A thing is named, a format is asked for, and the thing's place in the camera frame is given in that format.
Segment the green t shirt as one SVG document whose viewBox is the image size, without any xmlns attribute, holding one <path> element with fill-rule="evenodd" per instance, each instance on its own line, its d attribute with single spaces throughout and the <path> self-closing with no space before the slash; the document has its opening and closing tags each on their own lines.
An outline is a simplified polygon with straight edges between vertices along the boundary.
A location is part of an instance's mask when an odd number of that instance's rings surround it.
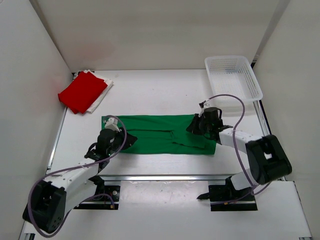
<svg viewBox="0 0 320 240">
<path fill-rule="evenodd" d="M 119 115 L 125 126 L 127 142 L 136 137 L 132 146 L 125 145 L 122 153 L 136 155 L 214 155 L 216 142 L 187 131 L 193 114 L 182 115 Z"/>
</svg>

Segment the white t shirt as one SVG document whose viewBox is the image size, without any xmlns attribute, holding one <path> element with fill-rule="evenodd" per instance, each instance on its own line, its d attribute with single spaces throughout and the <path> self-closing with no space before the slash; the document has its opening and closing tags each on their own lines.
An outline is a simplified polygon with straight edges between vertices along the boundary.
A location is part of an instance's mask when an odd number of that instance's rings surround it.
<svg viewBox="0 0 320 240">
<path fill-rule="evenodd" d="M 106 96 L 107 92 L 112 88 L 112 86 L 114 85 L 114 82 L 106 77 L 103 77 L 102 75 L 99 75 L 97 73 L 95 73 L 94 71 L 91 70 L 84 70 L 84 73 L 91 73 L 93 74 L 95 77 L 102 79 L 104 81 L 104 83 L 107 85 L 106 89 L 99 95 L 99 97 L 90 105 L 90 107 L 86 110 L 86 113 L 92 114 L 96 108 L 99 106 L 99 104 L 101 103 L 101 101 L 104 99 L 104 97 Z"/>
</svg>

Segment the red t shirt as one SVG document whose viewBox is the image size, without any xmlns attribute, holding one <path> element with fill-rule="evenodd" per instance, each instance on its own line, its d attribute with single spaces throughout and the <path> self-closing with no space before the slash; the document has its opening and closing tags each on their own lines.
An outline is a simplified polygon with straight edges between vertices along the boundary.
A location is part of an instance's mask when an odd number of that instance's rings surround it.
<svg viewBox="0 0 320 240">
<path fill-rule="evenodd" d="M 74 114 L 84 114 L 107 87 L 108 84 L 92 72 L 81 71 L 72 83 L 58 94 L 58 99 Z"/>
</svg>

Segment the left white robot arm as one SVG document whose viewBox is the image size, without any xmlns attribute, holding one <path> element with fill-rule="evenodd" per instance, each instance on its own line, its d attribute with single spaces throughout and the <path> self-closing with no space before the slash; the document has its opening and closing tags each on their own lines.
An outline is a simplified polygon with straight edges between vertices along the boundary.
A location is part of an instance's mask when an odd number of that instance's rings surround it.
<svg viewBox="0 0 320 240">
<path fill-rule="evenodd" d="M 57 231 L 67 214 L 86 199 L 107 196 L 104 180 L 98 174 L 109 164 L 111 156 L 132 147 L 137 140 L 123 127 L 101 130 L 97 141 L 75 167 L 36 183 L 22 218 L 48 234 Z"/>
</svg>

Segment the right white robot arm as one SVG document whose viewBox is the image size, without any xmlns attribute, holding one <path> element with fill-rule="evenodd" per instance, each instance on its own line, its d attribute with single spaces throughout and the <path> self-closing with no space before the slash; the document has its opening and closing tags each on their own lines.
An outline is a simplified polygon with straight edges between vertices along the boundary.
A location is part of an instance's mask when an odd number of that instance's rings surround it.
<svg viewBox="0 0 320 240">
<path fill-rule="evenodd" d="M 232 147 L 237 156 L 239 152 L 247 155 L 249 168 L 244 168 L 226 181 L 228 185 L 224 193 L 230 200 L 238 199 L 243 190 L 268 184 L 292 173 L 292 165 L 275 135 L 256 136 L 225 125 L 219 108 L 204 107 L 194 115 L 186 131 Z"/>
</svg>

